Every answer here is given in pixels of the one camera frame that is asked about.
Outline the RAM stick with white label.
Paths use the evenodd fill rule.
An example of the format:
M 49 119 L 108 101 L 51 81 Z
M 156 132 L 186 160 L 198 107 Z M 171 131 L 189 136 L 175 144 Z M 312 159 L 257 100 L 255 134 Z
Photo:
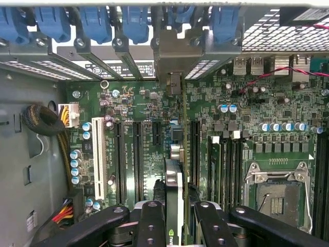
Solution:
M 222 150 L 219 136 L 208 137 L 208 200 L 220 204 Z

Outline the white expansion slot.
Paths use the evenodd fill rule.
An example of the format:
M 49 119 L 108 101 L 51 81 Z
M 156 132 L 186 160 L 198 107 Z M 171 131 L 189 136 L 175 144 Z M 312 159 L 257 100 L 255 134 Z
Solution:
M 107 168 L 103 117 L 92 118 L 92 141 L 95 199 L 105 200 L 107 195 Z

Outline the white power connector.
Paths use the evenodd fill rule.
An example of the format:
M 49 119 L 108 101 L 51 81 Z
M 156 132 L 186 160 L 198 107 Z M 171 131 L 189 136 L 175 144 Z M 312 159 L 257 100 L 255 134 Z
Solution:
M 80 125 L 79 105 L 58 104 L 59 118 L 63 122 L 65 128 L 78 128 Z

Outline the CPU socket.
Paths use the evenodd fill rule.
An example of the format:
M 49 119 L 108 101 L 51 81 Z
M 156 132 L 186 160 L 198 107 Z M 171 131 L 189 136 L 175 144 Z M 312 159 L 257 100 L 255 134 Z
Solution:
M 310 182 L 305 161 L 282 169 L 251 162 L 244 178 L 243 205 L 311 234 Z

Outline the silver rear port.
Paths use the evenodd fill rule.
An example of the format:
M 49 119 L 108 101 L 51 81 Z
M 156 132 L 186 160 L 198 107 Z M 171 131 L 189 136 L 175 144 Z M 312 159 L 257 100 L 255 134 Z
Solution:
M 274 58 L 274 75 L 275 76 L 288 76 L 289 70 L 283 69 L 284 67 L 290 66 L 290 56 L 289 55 L 278 55 Z
M 295 55 L 293 60 L 293 68 L 309 72 L 310 57 L 304 55 Z M 308 81 L 309 75 L 302 72 L 293 72 L 293 82 Z
M 264 60 L 263 58 L 255 57 L 250 60 L 250 73 L 252 75 L 262 75 L 264 73 Z
M 233 60 L 233 74 L 244 76 L 247 74 L 247 60 L 245 58 L 235 58 Z

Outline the blue slot latch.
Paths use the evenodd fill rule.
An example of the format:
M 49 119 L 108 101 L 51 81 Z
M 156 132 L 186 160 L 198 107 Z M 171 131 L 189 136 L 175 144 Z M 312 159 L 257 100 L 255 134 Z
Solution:
M 149 39 L 148 7 L 122 7 L 122 27 L 124 35 L 134 44 L 147 42 Z
M 0 38 L 18 45 L 29 43 L 26 20 L 17 8 L 0 7 Z
M 168 15 L 168 25 L 180 25 L 185 24 L 190 21 L 190 18 L 194 12 L 194 6 L 170 6 L 168 7 L 167 15 Z
M 35 7 L 35 19 L 40 31 L 57 43 L 71 39 L 71 27 L 63 7 Z
M 238 43 L 236 29 L 239 22 L 239 7 L 213 7 L 210 15 L 210 29 L 213 32 L 214 45 L 232 42 Z
M 86 36 L 98 44 L 112 40 L 112 28 L 106 7 L 80 7 L 80 18 Z

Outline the open grey PC case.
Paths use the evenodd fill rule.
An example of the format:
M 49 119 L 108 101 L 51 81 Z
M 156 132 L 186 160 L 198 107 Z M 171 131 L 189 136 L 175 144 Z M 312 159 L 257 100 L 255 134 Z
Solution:
M 80 7 L 106 7 L 112 40 L 98 44 L 83 30 Z M 122 7 L 147 6 L 149 39 L 134 44 L 123 33 Z M 190 21 L 169 26 L 168 7 L 194 6 Z M 210 29 L 213 7 L 239 7 L 238 43 L 214 45 Z M 66 230 L 86 215 L 83 191 L 71 174 L 70 131 L 59 118 L 58 104 L 70 104 L 70 83 L 157 81 L 159 33 L 200 31 L 202 56 L 185 77 L 202 80 L 231 65 L 237 57 L 264 60 L 295 55 L 329 58 L 329 0 L 0 0 L 25 18 L 29 43 L 0 38 L 0 247 L 32 247 Z M 43 34 L 35 7 L 63 7 L 71 39 L 57 43 Z M 180 247 L 204 247 L 197 241 L 194 211 L 185 203 L 186 227 Z

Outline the short black expansion slot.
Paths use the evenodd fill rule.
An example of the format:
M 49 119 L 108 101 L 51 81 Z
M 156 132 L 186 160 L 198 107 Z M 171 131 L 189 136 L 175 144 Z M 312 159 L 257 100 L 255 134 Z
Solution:
M 152 123 L 153 145 L 161 145 L 162 124 L 160 121 Z

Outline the green motherboard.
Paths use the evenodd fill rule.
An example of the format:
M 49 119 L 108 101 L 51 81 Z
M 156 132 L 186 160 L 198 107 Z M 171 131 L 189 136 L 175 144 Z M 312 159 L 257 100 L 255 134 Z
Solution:
M 188 120 L 188 183 L 190 121 L 200 122 L 199 196 L 208 200 L 208 137 L 221 138 L 221 199 L 224 211 L 243 205 L 247 166 L 284 168 L 305 161 L 311 173 L 312 233 L 329 241 L 329 58 L 310 58 L 309 72 L 294 69 L 288 76 L 244 76 L 227 65 L 202 80 L 186 83 Z M 293 72 L 309 75 L 293 82 Z M 135 177 L 133 122 L 142 122 L 143 200 L 154 199 L 157 180 L 165 182 L 164 160 L 169 156 L 165 118 L 166 89 L 157 81 L 78 82 L 67 87 L 69 103 L 79 105 L 80 125 L 70 131 L 73 186 L 83 191 L 86 215 L 118 204 L 114 124 L 124 127 L 126 201 L 133 208 Z M 107 195 L 95 199 L 92 118 L 104 118 Z M 162 124 L 161 145 L 153 145 L 152 123 Z

